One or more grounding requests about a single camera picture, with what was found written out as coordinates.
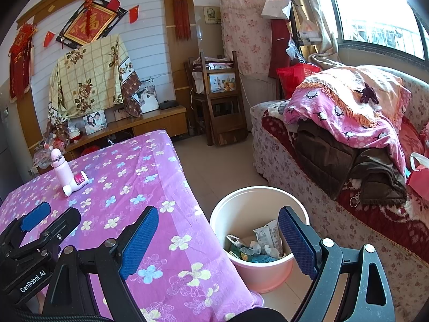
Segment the white blue medicine box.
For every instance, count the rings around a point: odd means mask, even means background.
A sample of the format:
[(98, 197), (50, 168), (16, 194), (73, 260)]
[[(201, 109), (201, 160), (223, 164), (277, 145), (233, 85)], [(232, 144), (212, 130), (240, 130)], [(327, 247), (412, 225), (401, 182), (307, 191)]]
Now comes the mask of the white blue medicine box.
[(270, 221), (266, 225), (253, 230), (256, 235), (257, 242), (261, 246), (269, 245), (277, 248), (280, 253), (283, 252), (282, 237), (280, 235), (279, 224), (276, 219)]

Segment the light blue plastic wrapper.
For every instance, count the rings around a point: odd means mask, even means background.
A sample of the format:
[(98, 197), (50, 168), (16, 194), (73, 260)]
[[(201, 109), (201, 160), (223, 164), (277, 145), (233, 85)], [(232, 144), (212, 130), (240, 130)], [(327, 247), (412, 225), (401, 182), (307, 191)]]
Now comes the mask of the light blue plastic wrapper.
[(267, 254), (259, 254), (259, 255), (252, 256), (250, 260), (251, 263), (256, 263), (256, 264), (265, 264), (265, 263), (271, 263), (275, 261), (277, 261), (276, 258), (271, 257), (270, 255), (267, 255)]

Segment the white tissue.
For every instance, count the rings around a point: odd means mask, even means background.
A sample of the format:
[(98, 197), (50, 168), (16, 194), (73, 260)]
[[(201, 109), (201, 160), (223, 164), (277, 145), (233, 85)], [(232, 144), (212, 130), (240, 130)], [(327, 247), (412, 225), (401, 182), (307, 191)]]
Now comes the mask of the white tissue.
[(276, 258), (277, 260), (280, 260), (284, 257), (283, 254), (280, 254), (280, 251), (275, 247), (270, 247), (269, 245), (261, 246), (260, 244), (256, 244), (256, 246), (253, 248), (254, 256), (259, 254), (267, 254), (271, 257)]

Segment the silver white wrapper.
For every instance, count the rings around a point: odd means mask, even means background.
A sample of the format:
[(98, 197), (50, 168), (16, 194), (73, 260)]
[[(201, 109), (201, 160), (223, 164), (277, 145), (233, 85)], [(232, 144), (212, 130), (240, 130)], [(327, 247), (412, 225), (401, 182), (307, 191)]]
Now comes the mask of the silver white wrapper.
[(241, 248), (243, 246), (246, 246), (246, 244), (242, 241), (242, 239), (240, 239), (239, 237), (234, 236), (232, 234), (228, 234), (226, 236), (226, 239), (228, 239), (231, 242), (231, 244), (233, 244), (237, 248)]

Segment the green snack wrapper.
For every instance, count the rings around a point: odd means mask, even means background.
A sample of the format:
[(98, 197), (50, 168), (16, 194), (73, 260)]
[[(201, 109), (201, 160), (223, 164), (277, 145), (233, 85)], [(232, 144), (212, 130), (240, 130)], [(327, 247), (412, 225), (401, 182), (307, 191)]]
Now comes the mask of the green snack wrapper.
[(245, 244), (238, 241), (231, 243), (229, 254), (245, 262), (251, 262), (253, 259), (253, 251)]

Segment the pink trash bin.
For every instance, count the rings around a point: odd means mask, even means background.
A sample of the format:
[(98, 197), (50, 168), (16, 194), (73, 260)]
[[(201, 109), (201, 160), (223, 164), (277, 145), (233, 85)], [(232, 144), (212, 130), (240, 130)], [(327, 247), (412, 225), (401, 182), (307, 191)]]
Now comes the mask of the pink trash bin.
[(275, 290), (289, 277), (294, 255), (279, 229), (279, 211), (291, 206), (305, 224), (308, 213), (293, 195), (278, 188), (251, 186), (225, 196), (215, 206), (210, 225), (229, 259), (251, 291)]

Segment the pink thermos bottle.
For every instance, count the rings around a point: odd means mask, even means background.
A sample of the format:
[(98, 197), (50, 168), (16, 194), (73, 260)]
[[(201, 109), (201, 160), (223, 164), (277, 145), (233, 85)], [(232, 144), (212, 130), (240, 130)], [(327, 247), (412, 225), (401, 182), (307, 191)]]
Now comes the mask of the pink thermos bottle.
[(52, 167), (62, 187), (71, 185), (71, 182), (74, 180), (73, 172), (62, 155), (61, 150), (54, 148), (51, 151), (50, 157), (52, 160)]

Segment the white bottle pink label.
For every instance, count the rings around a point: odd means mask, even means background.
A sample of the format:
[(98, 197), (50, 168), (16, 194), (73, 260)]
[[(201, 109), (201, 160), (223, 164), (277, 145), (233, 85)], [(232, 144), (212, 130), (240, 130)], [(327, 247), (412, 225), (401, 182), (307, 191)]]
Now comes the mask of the white bottle pink label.
[(73, 176), (71, 181), (62, 187), (62, 190), (66, 197), (69, 197), (72, 193), (82, 189), (87, 183), (89, 179), (84, 171), (80, 171), (76, 175)]

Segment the floral covered sofa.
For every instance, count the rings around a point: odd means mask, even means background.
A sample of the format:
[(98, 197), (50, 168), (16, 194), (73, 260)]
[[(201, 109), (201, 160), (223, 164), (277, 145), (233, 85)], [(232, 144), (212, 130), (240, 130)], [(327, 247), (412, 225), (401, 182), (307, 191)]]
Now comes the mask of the floral covered sofa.
[(395, 206), (350, 206), (359, 182), (345, 186), (332, 200), (295, 161), (295, 129), (279, 111), (286, 100), (257, 104), (250, 110), (254, 167), (268, 183), (295, 196), (321, 235), (341, 246), (372, 241), (385, 266), (395, 312), (404, 321), (428, 320), (428, 201), (408, 189), (406, 203)]

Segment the wooden tv cabinet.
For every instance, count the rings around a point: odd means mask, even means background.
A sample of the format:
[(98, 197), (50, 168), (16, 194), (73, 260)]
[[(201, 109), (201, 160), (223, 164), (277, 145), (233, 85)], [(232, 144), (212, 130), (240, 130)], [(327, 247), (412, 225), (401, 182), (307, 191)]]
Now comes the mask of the wooden tv cabinet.
[(174, 108), (151, 111), (140, 118), (127, 118), (111, 122), (105, 129), (90, 135), (84, 134), (78, 142), (70, 144), (65, 149), (65, 157), (69, 161), (77, 159), (82, 150), (94, 142), (128, 129), (132, 130), (132, 136), (160, 129), (165, 130), (170, 137), (187, 134), (186, 108), (178, 105)]

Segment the large wedding photo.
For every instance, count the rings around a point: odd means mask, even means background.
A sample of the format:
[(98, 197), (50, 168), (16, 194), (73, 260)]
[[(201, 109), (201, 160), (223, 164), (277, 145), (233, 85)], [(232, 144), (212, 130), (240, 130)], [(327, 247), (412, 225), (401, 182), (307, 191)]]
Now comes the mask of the large wedding photo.
[(141, 86), (132, 95), (132, 99), (138, 104), (141, 114), (146, 114), (159, 108), (154, 85)]

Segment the pink blanket with fringe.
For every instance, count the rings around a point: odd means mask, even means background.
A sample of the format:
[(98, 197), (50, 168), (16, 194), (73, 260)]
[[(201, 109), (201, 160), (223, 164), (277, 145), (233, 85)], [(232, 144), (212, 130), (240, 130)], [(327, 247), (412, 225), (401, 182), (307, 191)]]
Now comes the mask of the pink blanket with fringe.
[(404, 174), (399, 131), (411, 99), (402, 78), (380, 67), (340, 66), (307, 77), (294, 90), (284, 121), (313, 121), (352, 148), (387, 148)]

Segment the red chinese knot decoration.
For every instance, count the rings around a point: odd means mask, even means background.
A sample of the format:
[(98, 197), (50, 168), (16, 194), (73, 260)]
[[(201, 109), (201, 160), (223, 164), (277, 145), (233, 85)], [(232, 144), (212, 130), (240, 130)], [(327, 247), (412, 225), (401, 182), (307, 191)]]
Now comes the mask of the red chinese knot decoration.
[(34, 24), (23, 24), (9, 49), (9, 99), (12, 103), (22, 99), (31, 87), (31, 47), (35, 32)]

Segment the wooden chair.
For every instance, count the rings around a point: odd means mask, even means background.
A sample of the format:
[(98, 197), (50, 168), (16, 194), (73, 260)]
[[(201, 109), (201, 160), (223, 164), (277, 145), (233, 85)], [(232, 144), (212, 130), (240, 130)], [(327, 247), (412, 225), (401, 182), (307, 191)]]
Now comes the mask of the wooden chair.
[(203, 52), (184, 68), (191, 85), (191, 108), (196, 131), (209, 146), (231, 145), (248, 136), (237, 52), (232, 59), (208, 58)]

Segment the floral covered standing appliance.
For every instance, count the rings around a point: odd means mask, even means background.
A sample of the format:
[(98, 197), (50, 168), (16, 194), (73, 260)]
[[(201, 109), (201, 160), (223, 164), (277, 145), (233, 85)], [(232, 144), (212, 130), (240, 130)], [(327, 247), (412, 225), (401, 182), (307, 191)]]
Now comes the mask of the floral covered standing appliance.
[(235, 52), (244, 75), (267, 76), (271, 63), (271, 22), (261, 16), (267, 0), (220, 0), (223, 49)]

